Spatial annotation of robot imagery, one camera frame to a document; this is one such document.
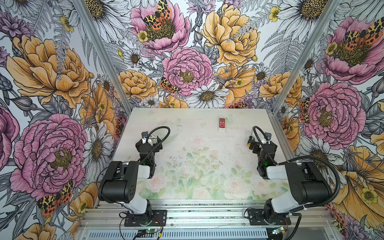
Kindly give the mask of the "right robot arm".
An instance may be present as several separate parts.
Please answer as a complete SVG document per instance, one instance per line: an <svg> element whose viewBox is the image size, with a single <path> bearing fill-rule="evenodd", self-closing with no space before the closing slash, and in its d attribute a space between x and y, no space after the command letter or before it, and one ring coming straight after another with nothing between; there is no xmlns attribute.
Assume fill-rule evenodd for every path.
<svg viewBox="0 0 384 240"><path fill-rule="evenodd" d="M264 180L286 180L289 190L280 197L268 199L262 211L251 214L252 219L263 220L269 225L289 220L289 214L314 205L325 205L331 201L334 192L315 162L322 159L309 157L307 161L298 163L303 158L297 157L289 161L274 161L277 145L261 144L250 137L248 148L258 156L257 170Z"/></svg>

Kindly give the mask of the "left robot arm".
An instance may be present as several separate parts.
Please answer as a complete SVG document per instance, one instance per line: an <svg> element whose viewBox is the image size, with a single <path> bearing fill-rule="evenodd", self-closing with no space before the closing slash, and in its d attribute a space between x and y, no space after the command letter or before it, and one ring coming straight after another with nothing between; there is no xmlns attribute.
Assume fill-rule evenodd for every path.
<svg viewBox="0 0 384 240"><path fill-rule="evenodd" d="M155 153L163 149L160 138L140 140L136 148L140 154L138 161L113 161L98 188L100 201L119 204L128 210L126 227L149 226L154 220L149 200L140 196L137 190L139 180L149 180L155 174Z"/></svg>

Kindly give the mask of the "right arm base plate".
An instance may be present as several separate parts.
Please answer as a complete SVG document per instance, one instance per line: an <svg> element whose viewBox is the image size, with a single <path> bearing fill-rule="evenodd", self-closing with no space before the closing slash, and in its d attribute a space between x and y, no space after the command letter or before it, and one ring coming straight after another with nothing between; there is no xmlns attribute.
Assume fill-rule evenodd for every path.
<svg viewBox="0 0 384 240"><path fill-rule="evenodd" d="M244 217L249 220L251 226L289 226L292 224L288 214L265 213L262 209L248 208L244 212Z"/></svg>

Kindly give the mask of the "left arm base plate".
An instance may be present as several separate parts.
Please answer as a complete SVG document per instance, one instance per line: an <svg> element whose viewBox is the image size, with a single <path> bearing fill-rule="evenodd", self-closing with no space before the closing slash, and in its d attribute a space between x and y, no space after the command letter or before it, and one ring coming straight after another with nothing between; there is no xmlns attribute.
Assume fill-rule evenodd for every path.
<svg viewBox="0 0 384 240"><path fill-rule="evenodd" d="M167 210L152 210L142 215L128 214L124 221L125 227L165 227Z"/></svg>

